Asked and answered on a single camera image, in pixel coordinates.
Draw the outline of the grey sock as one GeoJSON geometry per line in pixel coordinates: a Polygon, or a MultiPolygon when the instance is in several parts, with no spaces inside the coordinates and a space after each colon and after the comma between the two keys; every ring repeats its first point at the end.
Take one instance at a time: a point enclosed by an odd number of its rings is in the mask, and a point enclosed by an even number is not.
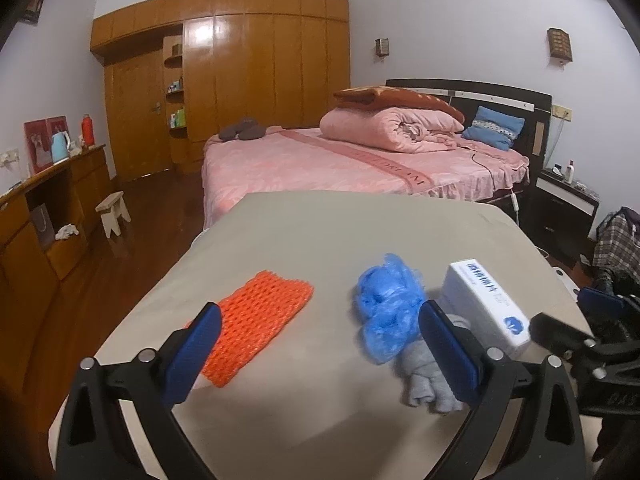
{"type": "Polygon", "coordinates": [[[412,408],[427,406],[444,415],[463,410],[420,332],[398,354],[397,368],[405,384],[405,401],[412,408]]]}

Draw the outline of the white medicine box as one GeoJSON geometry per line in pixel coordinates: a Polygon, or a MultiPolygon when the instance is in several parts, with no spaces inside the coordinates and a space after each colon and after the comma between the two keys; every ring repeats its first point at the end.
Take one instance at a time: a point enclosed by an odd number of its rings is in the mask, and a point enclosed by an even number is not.
{"type": "Polygon", "coordinates": [[[477,260],[450,263],[438,303],[465,318],[485,347],[518,358],[529,346],[529,318],[477,260]]]}

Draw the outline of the blue plastic bag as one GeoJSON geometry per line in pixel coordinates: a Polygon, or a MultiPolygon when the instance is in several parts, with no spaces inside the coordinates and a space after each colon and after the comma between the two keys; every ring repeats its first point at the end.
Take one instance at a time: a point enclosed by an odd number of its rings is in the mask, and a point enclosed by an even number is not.
{"type": "Polygon", "coordinates": [[[358,278],[355,306],[371,360],[384,364],[419,337],[418,315],[426,301],[422,276],[398,255],[386,254],[358,278]]]}

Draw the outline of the black white nightstand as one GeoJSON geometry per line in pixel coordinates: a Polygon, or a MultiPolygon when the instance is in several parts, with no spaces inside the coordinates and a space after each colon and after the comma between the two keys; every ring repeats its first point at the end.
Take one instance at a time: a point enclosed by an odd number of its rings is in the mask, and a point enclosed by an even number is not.
{"type": "Polygon", "coordinates": [[[572,268],[588,249],[588,237],[600,200],[544,169],[531,185],[521,228],[540,249],[572,268]]]}

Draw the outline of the white lotion bottle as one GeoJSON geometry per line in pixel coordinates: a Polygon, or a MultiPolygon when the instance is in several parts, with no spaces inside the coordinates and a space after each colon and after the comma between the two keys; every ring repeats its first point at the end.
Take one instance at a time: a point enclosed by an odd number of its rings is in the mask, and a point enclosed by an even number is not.
{"type": "Polygon", "coordinates": [[[573,183],[574,173],[575,173],[575,165],[574,165],[574,162],[572,160],[570,160],[568,162],[568,164],[566,165],[565,172],[564,172],[564,181],[567,184],[572,184],[573,183]]]}

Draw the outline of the white blanket controller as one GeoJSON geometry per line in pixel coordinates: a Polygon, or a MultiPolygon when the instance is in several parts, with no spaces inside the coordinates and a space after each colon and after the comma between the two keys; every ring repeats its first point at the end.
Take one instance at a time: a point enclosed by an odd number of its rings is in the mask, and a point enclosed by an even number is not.
{"type": "Polygon", "coordinates": [[[518,202],[518,196],[513,190],[510,190],[509,196],[512,203],[515,223],[520,226],[520,203],[518,202]]]}

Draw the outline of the blue pillow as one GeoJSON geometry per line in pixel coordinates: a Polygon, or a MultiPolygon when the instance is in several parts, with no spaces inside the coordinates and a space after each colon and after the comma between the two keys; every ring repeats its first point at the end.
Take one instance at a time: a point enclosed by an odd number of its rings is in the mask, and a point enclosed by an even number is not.
{"type": "Polygon", "coordinates": [[[518,140],[524,126],[524,118],[480,106],[471,125],[462,132],[462,138],[482,142],[501,151],[509,151],[518,140]]]}

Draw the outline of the white cloth in desk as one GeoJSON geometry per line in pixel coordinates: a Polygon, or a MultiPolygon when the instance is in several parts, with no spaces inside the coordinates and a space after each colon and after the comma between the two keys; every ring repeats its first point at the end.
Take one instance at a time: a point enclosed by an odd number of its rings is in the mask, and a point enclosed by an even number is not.
{"type": "Polygon", "coordinates": [[[73,223],[67,223],[65,226],[62,226],[58,232],[55,233],[54,238],[56,240],[68,240],[71,236],[79,235],[79,231],[77,226],[73,223]]]}

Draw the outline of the wooden sideboard desk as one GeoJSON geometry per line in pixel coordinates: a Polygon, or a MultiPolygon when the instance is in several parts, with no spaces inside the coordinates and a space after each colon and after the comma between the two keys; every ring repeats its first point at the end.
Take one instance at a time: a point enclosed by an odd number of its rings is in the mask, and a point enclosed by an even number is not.
{"type": "Polygon", "coordinates": [[[20,396],[50,304],[88,248],[112,192],[103,146],[63,160],[1,199],[1,391],[20,396]],[[79,235],[56,240],[67,223],[79,235]]]}

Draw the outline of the beige table cloth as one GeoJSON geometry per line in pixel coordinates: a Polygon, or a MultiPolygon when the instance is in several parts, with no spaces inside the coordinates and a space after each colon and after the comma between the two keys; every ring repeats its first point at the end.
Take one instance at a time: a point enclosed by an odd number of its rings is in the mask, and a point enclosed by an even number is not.
{"type": "Polygon", "coordinates": [[[394,364],[363,349],[354,304],[388,254],[430,296],[474,259],[527,315],[584,330],[575,299],[515,222],[479,203],[349,192],[254,193],[194,240],[94,356],[158,348],[262,271],[311,284],[311,298],[224,387],[198,378],[175,419],[221,479],[422,479],[464,421],[412,408],[394,364]]]}

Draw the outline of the small white wooden stool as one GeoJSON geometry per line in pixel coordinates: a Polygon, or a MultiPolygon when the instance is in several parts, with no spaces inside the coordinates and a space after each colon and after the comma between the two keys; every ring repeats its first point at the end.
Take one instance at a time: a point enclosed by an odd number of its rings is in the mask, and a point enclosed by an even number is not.
{"type": "Polygon", "coordinates": [[[125,203],[124,192],[117,191],[105,197],[101,203],[96,205],[96,213],[100,215],[104,234],[110,238],[113,234],[122,234],[119,220],[131,222],[131,216],[125,203]]]}

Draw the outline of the dark wooden headboard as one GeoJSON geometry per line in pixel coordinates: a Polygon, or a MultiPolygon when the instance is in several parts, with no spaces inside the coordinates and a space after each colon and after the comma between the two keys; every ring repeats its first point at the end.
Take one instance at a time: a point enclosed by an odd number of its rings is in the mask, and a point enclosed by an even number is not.
{"type": "Polygon", "coordinates": [[[455,79],[392,78],[387,79],[386,84],[447,101],[464,114],[466,126],[471,125],[480,106],[523,118],[523,130],[512,148],[528,157],[530,183],[534,183],[544,169],[552,105],[552,97],[548,94],[504,84],[455,79]]]}

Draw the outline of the folded pink quilt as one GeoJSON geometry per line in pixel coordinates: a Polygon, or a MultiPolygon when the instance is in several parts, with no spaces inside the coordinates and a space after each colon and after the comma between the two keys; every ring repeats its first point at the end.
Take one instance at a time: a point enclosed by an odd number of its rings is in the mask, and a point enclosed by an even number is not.
{"type": "Polygon", "coordinates": [[[440,110],[390,107],[378,112],[334,108],[319,125],[322,136],[378,150],[423,154],[451,151],[464,127],[440,110]]]}

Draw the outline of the red brown patterned pillow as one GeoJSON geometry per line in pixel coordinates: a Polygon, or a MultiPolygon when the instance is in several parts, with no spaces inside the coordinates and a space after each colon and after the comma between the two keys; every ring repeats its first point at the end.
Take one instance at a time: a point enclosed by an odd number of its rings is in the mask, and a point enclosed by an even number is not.
{"type": "Polygon", "coordinates": [[[463,124],[465,116],[447,102],[427,93],[387,86],[357,87],[334,93],[336,106],[379,112],[390,107],[411,108],[412,110],[439,110],[463,124]]]}

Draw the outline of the light blue electric kettle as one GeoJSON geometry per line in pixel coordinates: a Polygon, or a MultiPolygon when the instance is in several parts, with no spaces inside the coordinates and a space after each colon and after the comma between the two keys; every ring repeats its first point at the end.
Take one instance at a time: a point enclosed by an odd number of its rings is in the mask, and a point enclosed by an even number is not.
{"type": "Polygon", "coordinates": [[[67,131],[52,134],[51,154],[55,165],[70,157],[70,136],[67,131]]]}

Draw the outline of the red thermos bottle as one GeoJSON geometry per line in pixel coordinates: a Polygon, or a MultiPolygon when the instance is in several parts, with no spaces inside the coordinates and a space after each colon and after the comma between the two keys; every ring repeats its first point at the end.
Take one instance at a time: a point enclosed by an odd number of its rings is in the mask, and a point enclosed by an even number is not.
{"type": "Polygon", "coordinates": [[[96,144],[94,138],[93,121],[89,114],[85,114],[81,121],[81,135],[85,146],[96,144]]]}

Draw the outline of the red picture box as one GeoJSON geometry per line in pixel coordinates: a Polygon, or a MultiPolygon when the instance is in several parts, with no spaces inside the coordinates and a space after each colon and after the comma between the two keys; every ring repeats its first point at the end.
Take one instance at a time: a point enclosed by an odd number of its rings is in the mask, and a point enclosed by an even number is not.
{"type": "Polygon", "coordinates": [[[33,174],[39,174],[54,165],[51,154],[52,134],[67,131],[65,116],[32,120],[24,123],[25,140],[33,174]]]}

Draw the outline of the bed with pink sheet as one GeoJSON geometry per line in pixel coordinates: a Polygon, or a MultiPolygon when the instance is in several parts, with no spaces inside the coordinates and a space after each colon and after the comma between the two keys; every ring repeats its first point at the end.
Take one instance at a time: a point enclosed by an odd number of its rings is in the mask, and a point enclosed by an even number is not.
{"type": "Polygon", "coordinates": [[[319,129],[268,132],[205,145],[204,228],[250,193],[341,191],[490,202],[529,184],[529,160],[457,138],[449,151],[390,153],[331,141],[319,129]]]}

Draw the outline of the grey slippers on bed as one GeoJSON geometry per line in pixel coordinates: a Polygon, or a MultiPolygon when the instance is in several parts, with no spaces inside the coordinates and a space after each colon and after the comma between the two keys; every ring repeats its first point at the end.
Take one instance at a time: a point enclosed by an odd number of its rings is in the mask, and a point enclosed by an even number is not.
{"type": "Polygon", "coordinates": [[[244,118],[234,125],[224,127],[218,133],[221,142],[232,140],[250,141],[257,140],[266,135],[266,127],[259,125],[253,118],[244,118]]]}

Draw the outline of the wooden wardrobe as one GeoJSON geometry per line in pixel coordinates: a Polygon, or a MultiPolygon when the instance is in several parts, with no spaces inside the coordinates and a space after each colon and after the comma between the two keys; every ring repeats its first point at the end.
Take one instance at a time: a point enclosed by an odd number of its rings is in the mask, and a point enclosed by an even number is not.
{"type": "Polygon", "coordinates": [[[347,0],[146,0],[96,18],[122,182],[200,168],[244,118],[314,127],[350,84],[347,0]]]}

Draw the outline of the wall power outlet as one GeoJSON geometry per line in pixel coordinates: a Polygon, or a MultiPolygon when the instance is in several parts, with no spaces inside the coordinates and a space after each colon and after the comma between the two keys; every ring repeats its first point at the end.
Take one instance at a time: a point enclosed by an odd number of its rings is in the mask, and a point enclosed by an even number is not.
{"type": "Polygon", "coordinates": [[[565,106],[553,104],[551,107],[551,115],[555,118],[570,122],[573,119],[573,111],[565,106]]]}

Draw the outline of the brown wall lamp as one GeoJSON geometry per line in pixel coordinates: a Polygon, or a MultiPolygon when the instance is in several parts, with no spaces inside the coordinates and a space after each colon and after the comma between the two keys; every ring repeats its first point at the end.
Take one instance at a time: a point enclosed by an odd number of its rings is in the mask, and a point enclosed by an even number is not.
{"type": "Polygon", "coordinates": [[[563,29],[550,27],[547,30],[550,58],[561,63],[573,61],[572,46],[570,45],[570,35],[563,29]]]}

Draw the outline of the small wall switch lamp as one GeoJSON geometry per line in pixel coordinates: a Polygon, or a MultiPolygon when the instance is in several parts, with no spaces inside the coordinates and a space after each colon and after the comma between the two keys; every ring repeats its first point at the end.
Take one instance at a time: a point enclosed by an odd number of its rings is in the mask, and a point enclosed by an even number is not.
{"type": "Polygon", "coordinates": [[[378,58],[386,58],[390,55],[390,40],[388,38],[376,38],[374,42],[375,55],[378,58]]]}

